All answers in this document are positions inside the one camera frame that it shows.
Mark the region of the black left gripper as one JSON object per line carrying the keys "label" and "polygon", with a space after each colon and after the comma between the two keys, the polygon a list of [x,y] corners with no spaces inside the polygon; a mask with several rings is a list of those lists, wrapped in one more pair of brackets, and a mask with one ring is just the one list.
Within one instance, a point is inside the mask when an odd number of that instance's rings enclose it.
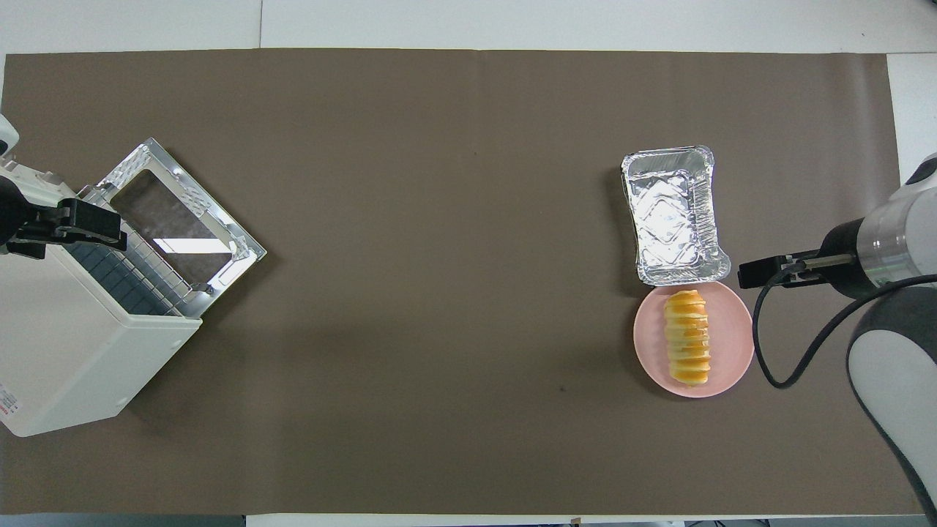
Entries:
{"label": "black left gripper", "polygon": [[7,178],[1,184],[1,242],[3,255],[43,259],[48,244],[97,244],[125,251],[127,234],[119,214],[81,199],[70,199],[70,224],[63,201],[53,206],[28,201]]}

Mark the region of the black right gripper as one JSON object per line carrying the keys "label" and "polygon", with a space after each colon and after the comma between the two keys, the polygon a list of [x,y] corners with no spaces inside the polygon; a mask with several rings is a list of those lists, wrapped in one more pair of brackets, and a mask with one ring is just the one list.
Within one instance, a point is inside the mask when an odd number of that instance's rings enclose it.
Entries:
{"label": "black right gripper", "polygon": [[[861,298],[873,291],[873,283],[865,274],[858,258],[857,239],[862,220],[852,220],[834,227],[825,237],[820,250],[784,253],[741,263],[737,271],[737,281],[742,289],[760,289],[785,268],[796,261],[820,258],[849,256],[847,263],[826,266],[818,273],[835,291],[849,298]],[[787,274],[777,286],[796,289],[822,284],[819,274]]]}

